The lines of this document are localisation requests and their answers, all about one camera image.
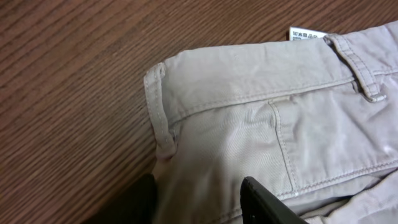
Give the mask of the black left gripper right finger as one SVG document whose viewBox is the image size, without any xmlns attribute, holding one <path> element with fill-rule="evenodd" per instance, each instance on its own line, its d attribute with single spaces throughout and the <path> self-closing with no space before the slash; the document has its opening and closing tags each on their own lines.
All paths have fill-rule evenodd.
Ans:
<svg viewBox="0 0 398 224">
<path fill-rule="evenodd" d="M 244 224 L 307 224 L 253 177 L 240 188 Z"/>
</svg>

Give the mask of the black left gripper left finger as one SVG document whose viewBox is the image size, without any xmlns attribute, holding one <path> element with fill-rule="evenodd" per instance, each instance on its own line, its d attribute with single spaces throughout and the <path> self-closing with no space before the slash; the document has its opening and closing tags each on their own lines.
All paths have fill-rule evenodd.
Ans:
<svg viewBox="0 0 398 224">
<path fill-rule="evenodd" d="M 156 204 L 155 178 L 152 174 L 145 174 L 82 224 L 152 223 Z"/>
</svg>

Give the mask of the beige khaki shorts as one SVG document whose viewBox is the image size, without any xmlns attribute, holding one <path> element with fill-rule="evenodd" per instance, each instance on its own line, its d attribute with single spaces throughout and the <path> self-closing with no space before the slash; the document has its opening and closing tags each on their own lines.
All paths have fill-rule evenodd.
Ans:
<svg viewBox="0 0 398 224">
<path fill-rule="evenodd" d="M 180 52 L 144 77 L 154 223 L 242 223 L 255 178 L 308 223 L 397 222 L 397 23 Z"/>
</svg>

